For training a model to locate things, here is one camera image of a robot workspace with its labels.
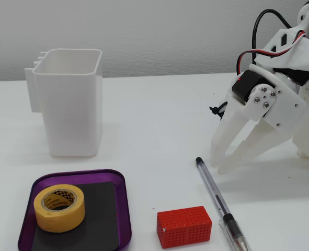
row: yellow tape roll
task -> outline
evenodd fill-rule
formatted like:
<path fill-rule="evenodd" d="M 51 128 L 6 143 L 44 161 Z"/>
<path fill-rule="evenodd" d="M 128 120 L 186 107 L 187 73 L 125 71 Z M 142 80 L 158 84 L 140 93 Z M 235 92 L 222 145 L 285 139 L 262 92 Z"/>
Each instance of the yellow tape roll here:
<path fill-rule="evenodd" d="M 72 185 L 55 185 L 42 190 L 33 202 L 38 226 L 63 233 L 80 225 L 85 217 L 83 192 Z"/>

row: pen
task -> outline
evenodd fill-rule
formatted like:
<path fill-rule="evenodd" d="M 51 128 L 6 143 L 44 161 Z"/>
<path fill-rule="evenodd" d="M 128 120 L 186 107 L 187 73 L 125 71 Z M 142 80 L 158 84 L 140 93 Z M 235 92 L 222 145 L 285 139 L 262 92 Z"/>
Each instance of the pen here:
<path fill-rule="evenodd" d="M 234 251 L 251 251 L 246 241 L 246 238 L 243 235 L 243 232 L 240 230 L 238 223 L 233 218 L 233 215 L 230 213 L 230 210 L 228 209 L 221 193 L 219 192 L 215 181 L 211 177 L 211 174 L 207 166 L 200 157 L 196 158 L 196 163 L 213 197 L 213 200 L 218 208 L 218 211 L 221 217 L 223 218 L 223 223 L 226 227 L 229 238 L 231 239 L 231 245 L 232 244 L 234 245 L 235 248 Z"/>

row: red perforated block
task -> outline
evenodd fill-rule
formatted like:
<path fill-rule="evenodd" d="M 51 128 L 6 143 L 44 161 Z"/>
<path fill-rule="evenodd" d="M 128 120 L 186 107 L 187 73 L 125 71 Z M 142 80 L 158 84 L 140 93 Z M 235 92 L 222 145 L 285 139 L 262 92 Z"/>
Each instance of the red perforated block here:
<path fill-rule="evenodd" d="M 210 239 L 212 221 L 204 207 L 185 208 L 158 213 L 157 227 L 163 248 Z"/>

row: black pen tip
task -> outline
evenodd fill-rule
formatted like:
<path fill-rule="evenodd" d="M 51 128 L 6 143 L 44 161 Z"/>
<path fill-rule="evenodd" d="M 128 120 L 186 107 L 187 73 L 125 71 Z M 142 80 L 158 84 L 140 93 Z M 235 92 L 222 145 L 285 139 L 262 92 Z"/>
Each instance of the black pen tip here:
<path fill-rule="evenodd" d="M 204 163 L 204 161 L 202 160 L 201 157 L 197 157 L 197 158 L 196 158 L 196 164 L 199 164 L 200 162 L 203 162 L 203 163 Z"/>

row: clear pen barrel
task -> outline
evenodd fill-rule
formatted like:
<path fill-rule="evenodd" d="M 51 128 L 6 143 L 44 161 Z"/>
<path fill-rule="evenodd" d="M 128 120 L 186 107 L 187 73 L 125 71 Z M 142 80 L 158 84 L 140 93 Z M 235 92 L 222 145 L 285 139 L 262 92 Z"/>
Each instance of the clear pen barrel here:
<path fill-rule="evenodd" d="M 199 162 L 197 164 L 198 168 L 200 169 L 200 173 L 203 176 L 203 179 L 205 181 L 205 183 L 207 184 L 207 187 L 212 195 L 212 198 L 219 210 L 219 212 L 221 213 L 222 216 L 230 213 L 221 193 L 218 190 L 218 187 L 216 186 L 216 183 L 214 182 L 214 180 L 212 179 L 209 170 L 207 168 L 207 166 L 205 165 L 204 162 Z"/>

